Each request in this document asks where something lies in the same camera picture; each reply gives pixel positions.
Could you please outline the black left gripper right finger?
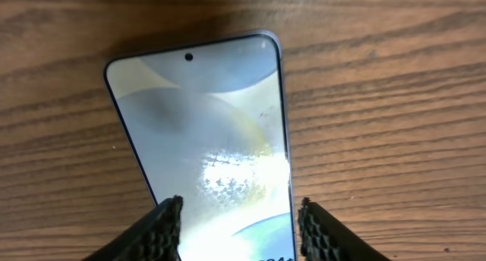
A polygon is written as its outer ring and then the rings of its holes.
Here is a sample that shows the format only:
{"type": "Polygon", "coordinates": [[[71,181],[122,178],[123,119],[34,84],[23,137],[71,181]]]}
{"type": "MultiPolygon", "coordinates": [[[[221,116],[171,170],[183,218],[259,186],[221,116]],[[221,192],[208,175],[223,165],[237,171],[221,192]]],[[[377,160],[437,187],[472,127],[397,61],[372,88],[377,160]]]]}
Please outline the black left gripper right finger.
{"type": "Polygon", "coordinates": [[[305,261],[390,261],[308,197],[298,210],[298,226],[305,261]]]}

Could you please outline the blue Galaxy smartphone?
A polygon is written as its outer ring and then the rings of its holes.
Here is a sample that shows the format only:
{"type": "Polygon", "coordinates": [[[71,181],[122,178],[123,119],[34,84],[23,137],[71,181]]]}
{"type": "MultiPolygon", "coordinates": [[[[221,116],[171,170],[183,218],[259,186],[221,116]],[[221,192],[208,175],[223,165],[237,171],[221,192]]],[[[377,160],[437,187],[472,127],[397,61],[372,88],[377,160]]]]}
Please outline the blue Galaxy smartphone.
{"type": "Polygon", "coordinates": [[[111,60],[104,81],[182,260],[294,260],[282,52],[257,30],[111,60]]]}

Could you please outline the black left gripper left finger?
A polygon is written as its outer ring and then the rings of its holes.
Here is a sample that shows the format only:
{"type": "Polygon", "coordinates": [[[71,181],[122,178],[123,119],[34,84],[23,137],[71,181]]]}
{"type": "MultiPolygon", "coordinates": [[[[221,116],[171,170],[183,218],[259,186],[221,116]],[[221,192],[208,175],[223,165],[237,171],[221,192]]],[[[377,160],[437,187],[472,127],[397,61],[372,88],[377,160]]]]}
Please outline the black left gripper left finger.
{"type": "Polygon", "coordinates": [[[165,199],[83,261],[178,261],[183,198],[165,199]]]}

